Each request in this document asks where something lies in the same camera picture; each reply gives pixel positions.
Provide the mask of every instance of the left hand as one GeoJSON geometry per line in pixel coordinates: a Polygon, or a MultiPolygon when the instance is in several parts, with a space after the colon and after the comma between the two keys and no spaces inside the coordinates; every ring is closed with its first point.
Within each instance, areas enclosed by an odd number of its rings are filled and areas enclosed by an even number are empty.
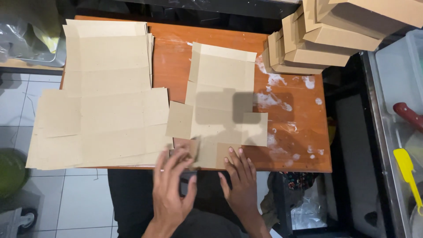
{"type": "Polygon", "coordinates": [[[175,148],[173,155],[165,162],[168,153],[166,149],[160,154],[154,168],[154,218],[148,225],[144,238],[170,237],[194,205],[197,194],[196,175],[190,177],[185,198],[179,196],[179,177],[194,162],[194,158],[188,158],[189,151],[184,146],[175,148]]]}

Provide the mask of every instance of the stainless steel counter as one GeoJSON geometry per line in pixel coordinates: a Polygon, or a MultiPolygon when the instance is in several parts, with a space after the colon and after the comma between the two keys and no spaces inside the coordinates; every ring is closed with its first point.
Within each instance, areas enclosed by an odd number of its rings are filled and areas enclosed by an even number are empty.
{"type": "Polygon", "coordinates": [[[375,52],[364,52],[361,57],[396,237],[411,238],[409,224],[411,189],[404,181],[393,155],[394,149],[405,144],[402,140],[409,137],[410,127],[404,122],[398,122],[399,120],[386,110],[375,52]],[[396,135],[396,130],[401,132],[400,136],[396,135]]]}

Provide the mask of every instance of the wheel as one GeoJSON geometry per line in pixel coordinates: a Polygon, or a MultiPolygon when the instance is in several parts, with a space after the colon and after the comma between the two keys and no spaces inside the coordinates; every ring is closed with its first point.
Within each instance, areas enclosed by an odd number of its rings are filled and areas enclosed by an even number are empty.
{"type": "Polygon", "coordinates": [[[35,226],[38,213],[34,208],[23,208],[21,212],[21,225],[18,228],[18,235],[24,234],[35,226]]]}

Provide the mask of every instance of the finger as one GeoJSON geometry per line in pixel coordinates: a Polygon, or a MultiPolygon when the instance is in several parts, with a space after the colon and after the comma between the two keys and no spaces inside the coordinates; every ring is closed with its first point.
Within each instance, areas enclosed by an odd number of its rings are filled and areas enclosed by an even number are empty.
{"type": "Polygon", "coordinates": [[[164,171],[162,172],[161,183],[167,185],[169,183],[169,177],[172,172],[172,168],[176,165],[176,162],[180,160],[180,158],[185,157],[188,154],[186,149],[176,149],[174,154],[168,159],[168,162],[163,167],[164,171]]]}
{"type": "Polygon", "coordinates": [[[195,196],[197,195],[197,175],[193,175],[190,177],[188,182],[188,192],[185,196],[184,200],[182,201],[182,208],[184,210],[184,214],[188,215],[194,206],[195,196]]]}
{"type": "Polygon", "coordinates": [[[248,180],[251,180],[251,171],[250,171],[250,165],[248,164],[247,158],[245,157],[244,150],[242,148],[238,149],[239,158],[241,159],[242,166],[244,167],[245,176],[248,180]]]}
{"type": "Polygon", "coordinates": [[[153,177],[153,183],[154,185],[158,185],[160,183],[160,175],[161,175],[161,169],[163,167],[163,163],[165,161],[166,153],[169,154],[169,150],[165,147],[165,149],[159,154],[156,161],[156,167],[154,168],[154,177],[153,177]]]}
{"type": "Polygon", "coordinates": [[[229,188],[229,185],[228,185],[228,182],[226,181],[225,176],[221,172],[218,172],[217,174],[219,175],[219,178],[220,178],[220,186],[222,186],[223,195],[228,200],[229,195],[231,194],[231,189],[229,188]]]}
{"type": "Polygon", "coordinates": [[[171,193],[179,194],[179,181],[180,176],[185,168],[194,162],[194,159],[191,158],[186,161],[180,162],[178,165],[172,169],[171,175],[169,177],[168,191],[171,193]]]}
{"type": "Polygon", "coordinates": [[[255,169],[254,164],[251,162],[251,159],[248,158],[248,165],[250,166],[250,170],[251,170],[251,177],[253,178],[254,181],[257,181],[257,170],[255,169]]]}
{"type": "Polygon", "coordinates": [[[231,177],[232,185],[239,184],[238,172],[236,171],[235,166],[229,162],[227,157],[225,157],[225,169],[228,171],[229,176],[231,177]]]}
{"type": "Polygon", "coordinates": [[[239,180],[240,181],[245,180],[247,176],[245,175],[244,166],[242,165],[239,157],[236,155],[235,150],[232,147],[229,147],[229,155],[231,156],[233,165],[235,166],[236,171],[238,172],[239,180]]]}

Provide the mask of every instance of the black pants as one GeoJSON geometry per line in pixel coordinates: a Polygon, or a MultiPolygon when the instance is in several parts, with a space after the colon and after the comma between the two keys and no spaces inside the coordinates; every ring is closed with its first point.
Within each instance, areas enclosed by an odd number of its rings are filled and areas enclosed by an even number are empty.
{"type": "MultiPolygon", "coordinates": [[[[154,216],[153,171],[108,169],[107,173],[119,238],[140,238],[154,216]]],[[[223,174],[231,187],[229,174],[223,174]]],[[[217,171],[198,171],[194,208],[223,216],[245,232],[223,196],[217,171]]]]}

